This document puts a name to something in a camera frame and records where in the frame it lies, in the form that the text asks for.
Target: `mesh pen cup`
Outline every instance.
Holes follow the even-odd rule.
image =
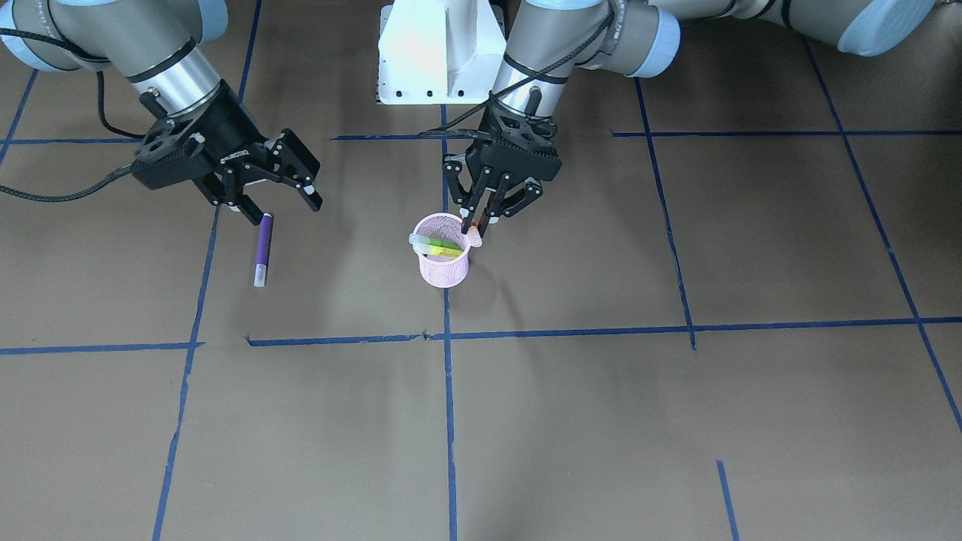
[[[433,214],[419,221],[414,233],[461,247],[461,255],[454,259],[417,254],[421,276],[427,283],[436,288],[460,284],[468,275],[468,252],[471,250],[468,236],[461,233],[461,217],[447,213]]]

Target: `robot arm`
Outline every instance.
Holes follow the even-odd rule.
[[[443,162],[465,232],[478,212],[482,235],[489,224],[516,215],[558,173],[551,116],[576,66],[653,77],[671,63],[679,39],[678,21],[644,2],[524,0],[475,140],[465,154]],[[467,189],[459,181],[465,167]]]
[[[654,77],[674,59],[678,19],[723,16],[762,18],[840,51],[873,56],[905,39],[934,5],[934,0],[522,0],[474,141],[465,154],[443,161],[465,232],[478,212],[482,235],[490,223],[514,216],[541,197],[544,183],[558,173],[558,127],[551,116],[576,66]],[[566,57],[572,49],[577,54]],[[552,64],[556,59],[567,61]],[[464,168],[469,188],[459,182]],[[487,192],[487,205],[479,210]]]
[[[9,0],[0,8],[0,26],[70,45],[4,36],[24,63],[44,71],[113,64],[127,77],[156,118],[130,166],[147,188],[190,180],[211,204],[258,224],[263,213],[243,190],[271,180],[316,211],[319,161],[291,130],[264,137],[198,45],[226,23],[223,0]]]

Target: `light blue joint cap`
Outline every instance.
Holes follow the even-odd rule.
[[[13,23],[13,0],[9,0],[3,7],[0,7],[0,28],[16,28],[16,24]],[[3,44],[7,45],[10,52],[21,62],[33,69],[39,69],[40,71],[67,71],[66,69],[60,69],[44,62],[21,38],[3,36]]]
[[[597,6],[604,0],[525,0],[528,4],[546,10],[584,10]]]
[[[873,0],[839,39],[843,53],[873,57],[892,49],[932,11],[932,0]]]
[[[674,61],[674,55],[678,53],[681,45],[681,25],[674,15],[661,8],[658,10],[658,30],[655,32],[655,41],[651,44],[648,56],[638,68],[638,71],[628,75],[628,77],[654,77],[660,75],[662,71],[668,69]]]
[[[224,0],[198,0],[201,43],[209,43],[227,32],[227,4]]]
[[[112,4],[118,2],[119,0],[57,0],[58,4],[64,4],[65,6],[103,6],[104,4]]]

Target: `blue painter's tape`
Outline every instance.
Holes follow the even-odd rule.
[[[962,130],[860,130],[846,131],[850,136],[960,136]],[[645,132],[611,132],[612,137],[647,137]],[[841,137],[838,131],[758,131],[758,132],[651,132],[653,138],[666,137]]]
[[[23,95],[20,96],[20,105],[16,108],[16,114],[13,115],[13,122],[10,123],[10,129],[7,130],[7,137],[4,139],[3,146],[0,146],[0,165],[3,164],[5,158],[7,158],[7,151],[10,149],[10,140],[13,139],[13,134],[16,133],[16,127],[20,124],[20,119],[23,117],[23,110],[27,107],[27,100],[30,98],[30,92],[34,90],[34,82],[37,81],[36,70],[30,74],[30,79],[27,80],[27,87],[23,89]]]
[[[190,344],[187,349],[187,360],[184,363],[184,376],[181,379],[180,405],[177,410],[177,427],[170,438],[167,448],[167,464],[164,469],[164,482],[161,485],[161,498],[157,504],[157,517],[154,520],[152,541],[161,541],[161,531],[164,529],[164,515],[167,510],[167,498],[170,495],[170,482],[173,479],[174,463],[177,460],[177,447],[180,444],[180,431],[184,423],[184,409],[187,407],[188,379],[193,370],[193,356],[199,347],[197,336],[200,334],[200,321],[204,315],[204,301],[207,297],[207,285],[211,279],[211,266],[214,263],[214,247],[217,243],[217,221],[220,218],[220,207],[214,209],[214,223],[211,225],[211,236],[207,241],[207,257],[204,260],[204,272],[200,279],[200,291],[197,294],[197,312],[190,330]]]
[[[250,75],[250,63],[254,59],[254,43],[257,42],[257,29],[261,25],[261,6],[263,0],[257,0],[254,5],[254,22],[250,25],[250,38],[247,40],[247,55],[243,61],[243,74],[240,76],[238,86],[238,99],[243,101],[244,93],[247,92],[247,77]]]
[[[919,315],[919,309],[915,304],[915,300],[912,298],[911,292],[909,292],[908,283],[905,281],[905,276],[902,274],[901,267],[899,266],[899,259],[896,257],[896,252],[892,248],[892,243],[889,242],[889,236],[885,233],[885,227],[882,225],[882,219],[878,214],[878,210],[875,208],[872,195],[869,193],[869,185],[865,182],[865,177],[862,174],[862,168],[858,165],[858,160],[855,158],[855,151],[852,149],[851,142],[848,140],[848,135],[846,135],[845,132],[845,126],[842,125],[842,118],[839,116],[838,110],[835,108],[835,102],[832,100],[832,96],[828,91],[828,84],[825,82],[825,79],[822,76],[822,70],[819,69],[819,63],[815,59],[815,53],[812,52],[812,46],[809,44],[808,39],[806,39],[805,36],[802,36],[801,42],[805,47],[805,53],[808,55],[808,60],[812,65],[812,69],[815,71],[815,75],[819,79],[819,85],[822,87],[822,92],[825,95],[825,101],[828,103],[828,109],[835,118],[835,124],[838,126],[839,132],[842,133],[842,141],[845,142],[846,152],[848,153],[848,158],[851,160],[852,169],[855,171],[855,177],[858,179],[858,185],[862,189],[862,194],[865,196],[865,202],[869,206],[869,211],[872,214],[872,219],[875,222],[875,228],[878,230],[878,235],[882,238],[882,244],[885,246],[885,250],[889,254],[889,260],[892,262],[892,268],[895,270],[896,277],[899,279],[902,293],[905,295],[905,301],[908,303],[909,310],[912,312],[914,322],[919,327],[919,334],[922,336],[922,342],[925,345],[925,351],[928,353],[929,361],[932,363],[932,368],[935,370],[935,374],[939,379],[939,383],[942,385],[942,392],[945,394],[946,400],[949,403],[949,409],[951,410],[952,416],[955,418],[955,423],[958,426],[959,431],[962,431],[962,413],[959,412],[958,404],[955,403],[955,396],[952,394],[952,390],[949,387],[949,382],[946,380],[945,374],[942,372],[942,365],[939,363],[939,358],[935,354],[935,349],[932,348],[932,344],[928,340],[928,333],[925,332],[924,321]]]
[[[420,136],[418,134],[371,134],[371,135],[339,135],[332,137],[331,141],[407,141],[416,139],[471,139],[470,136],[458,135],[458,136]]]
[[[112,139],[14,139],[10,144],[51,144],[55,142],[69,142],[74,144],[114,144],[114,143],[133,143],[140,142],[139,139],[112,138]]]
[[[738,521],[735,520],[735,507],[731,504],[731,492],[728,490],[728,475],[724,472],[724,462],[715,461],[719,469],[719,481],[721,482],[721,494],[724,496],[725,510],[728,512],[728,528],[731,529],[732,541],[740,541],[738,535]]]
[[[962,323],[962,316],[942,318],[922,318],[925,324]],[[889,318],[878,320],[833,320],[822,322],[771,322],[771,323],[720,323],[692,325],[694,332],[732,332],[741,330],[782,330],[782,329],[826,329],[845,327],[872,327],[915,325],[912,318]],[[569,336],[623,336],[638,334],[673,334],[689,332],[687,325],[667,325],[651,327],[607,327],[580,329],[544,329],[544,330],[504,330],[478,332],[452,332],[450,339],[454,340],[496,340],[501,338],[554,338]],[[444,340],[445,333],[437,334],[393,334],[385,336],[346,336],[332,338],[289,338],[280,340],[250,340],[247,344],[253,348],[273,348],[283,346],[326,346],[332,344],[364,344],[384,342],[412,342],[418,338],[427,341]]]
[[[444,288],[444,394],[447,416],[447,521],[449,541],[458,541],[458,483],[454,468],[454,380],[451,361],[451,296]]]
[[[665,199],[665,188],[661,181],[661,170],[658,168],[658,156],[655,154],[655,141],[651,137],[651,124],[648,122],[648,111],[645,107],[645,95],[642,93],[642,84],[638,78],[632,79],[635,82],[635,93],[638,95],[638,107],[642,112],[642,124],[645,126],[645,134],[648,143],[648,155],[651,158],[651,169],[655,175],[655,188],[658,190],[658,198],[661,201],[662,214],[665,217],[665,230],[668,233],[668,244],[671,248],[671,256],[674,258],[674,270],[678,278],[678,293],[681,295],[681,307],[685,313],[685,323],[688,325],[688,337],[692,343],[692,349],[697,349],[695,341],[695,330],[692,324],[692,311],[688,305],[688,294],[685,292],[685,278],[681,273],[681,261],[678,259],[678,247],[674,243],[674,232],[671,229],[671,217],[668,213],[668,201]]]
[[[341,336],[332,338],[289,338],[281,340],[251,340],[252,348],[277,348],[281,346],[329,346],[332,344],[383,344],[386,342],[413,342],[418,338],[434,340],[428,334],[390,334],[386,336]]]
[[[104,346],[46,346],[39,348],[0,348],[0,355],[49,355],[53,353],[109,353],[111,351],[148,351],[187,349],[188,342],[170,344],[113,344]]]

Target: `purple marker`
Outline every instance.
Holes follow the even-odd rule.
[[[257,240],[257,265],[254,266],[254,287],[263,288],[267,281],[267,260],[270,259],[270,234],[274,230],[274,217],[265,213],[261,219],[261,235]]]

